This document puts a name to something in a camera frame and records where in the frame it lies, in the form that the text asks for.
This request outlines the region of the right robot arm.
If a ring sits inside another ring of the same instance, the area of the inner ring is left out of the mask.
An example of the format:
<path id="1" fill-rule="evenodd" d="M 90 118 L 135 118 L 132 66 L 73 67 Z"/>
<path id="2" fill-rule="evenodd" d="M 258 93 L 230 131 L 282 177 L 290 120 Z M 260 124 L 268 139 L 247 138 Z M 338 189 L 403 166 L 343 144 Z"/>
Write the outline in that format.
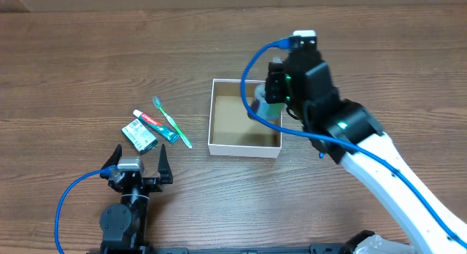
<path id="1" fill-rule="evenodd" d="M 269 64 L 266 101 L 286 104 L 300 131 L 378 199 L 416 253 L 465 253 L 466 223 L 444 206 L 411 170 L 379 121 L 361 104 L 341 99 L 316 50 L 294 50 Z"/>

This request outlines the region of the green white soap bar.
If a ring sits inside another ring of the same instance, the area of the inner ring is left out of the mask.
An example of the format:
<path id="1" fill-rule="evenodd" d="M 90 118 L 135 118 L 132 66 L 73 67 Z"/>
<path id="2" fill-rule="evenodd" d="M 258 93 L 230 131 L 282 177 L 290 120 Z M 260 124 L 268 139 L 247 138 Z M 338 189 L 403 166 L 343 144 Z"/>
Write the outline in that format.
<path id="1" fill-rule="evenodd" d="M 139 154 L 145 154 L 155 148 L 157 138 L 139 119 L 135 119 L 121 129 L 123 135 L 130 141 Z"/>

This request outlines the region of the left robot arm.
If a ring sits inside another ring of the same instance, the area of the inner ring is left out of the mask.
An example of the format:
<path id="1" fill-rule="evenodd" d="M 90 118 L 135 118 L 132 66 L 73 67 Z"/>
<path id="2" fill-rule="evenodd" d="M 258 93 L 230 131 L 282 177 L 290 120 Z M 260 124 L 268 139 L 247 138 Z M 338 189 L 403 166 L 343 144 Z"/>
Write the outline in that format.
<path id="1" fill-rule="evenodd" d="M 161 192 L 173 183 L 166 147 L 161 147 L 157 177 L 144 176 L 144 164 L 139 157 L 124 157 L 118 145 L 102 166 L 100 177 L 120 194 L 120 202 L 108 206 L 99 221 L 103 231 L 100 253 L 155 253 L 145 239 L 150 194 Z"/>

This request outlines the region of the Colgate toothpaste tube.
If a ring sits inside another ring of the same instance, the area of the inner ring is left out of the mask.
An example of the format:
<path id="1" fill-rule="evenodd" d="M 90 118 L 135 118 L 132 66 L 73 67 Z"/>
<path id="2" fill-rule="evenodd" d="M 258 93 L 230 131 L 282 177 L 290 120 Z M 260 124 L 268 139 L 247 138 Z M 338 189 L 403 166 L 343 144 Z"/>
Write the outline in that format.
<path id="1" fill-rule="evenodd" d="M 151 127 L 153 130 L 158 132 L 162 137 L 164 137 L 171 144 L 174 144 L 180 137 L 180 135 L 176 131 L 171 130 L 168 126 L 164 126 L 159 121 L 150 117 L 145 112 L 135 109 L 133 111 L 133 115 L 139 120 L 141 120 L 143 123 Z"/>

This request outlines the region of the clear soap pump bottle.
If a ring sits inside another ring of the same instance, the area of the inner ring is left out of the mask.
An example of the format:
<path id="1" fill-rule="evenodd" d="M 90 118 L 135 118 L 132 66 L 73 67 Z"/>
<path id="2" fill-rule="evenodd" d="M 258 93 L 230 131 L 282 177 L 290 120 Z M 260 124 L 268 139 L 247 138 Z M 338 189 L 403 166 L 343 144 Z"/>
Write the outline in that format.
<path id="1" fill-rule="evenodd" d="M 257 85 L 254 92 L 254 99 L 250 105 L 253 112 L 267 121 L 273 121 L 281 118 L 283 103 L 269 104 L 266 101 L 265 84 Z"/>

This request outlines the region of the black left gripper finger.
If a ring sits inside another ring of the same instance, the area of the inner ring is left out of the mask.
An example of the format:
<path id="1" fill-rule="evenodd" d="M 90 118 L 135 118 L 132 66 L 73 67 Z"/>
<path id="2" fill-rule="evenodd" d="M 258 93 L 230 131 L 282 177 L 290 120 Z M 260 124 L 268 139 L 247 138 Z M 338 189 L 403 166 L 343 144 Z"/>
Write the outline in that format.
<path id="1" fill-rule="evenodd" d="M 123 149 L 121 145 L 117 145 L 113 154 L 109 157 L 106 163 L 102 166 L 102 169 L 108 168 L 110 166 L 115 166 L 118 164 L 120 158 L 122 157 Z"/>
<path id="2" fill-rule="evenodd" d="M 161 145 L 161 151 L 160 151 L 159 162 L 158 162 L 158 173 L 160 174 L 161 184 L 172 184 L 173 183 L 173 174 L 172 174 L 169 162 L 168 162 L 165 145 Z"/>

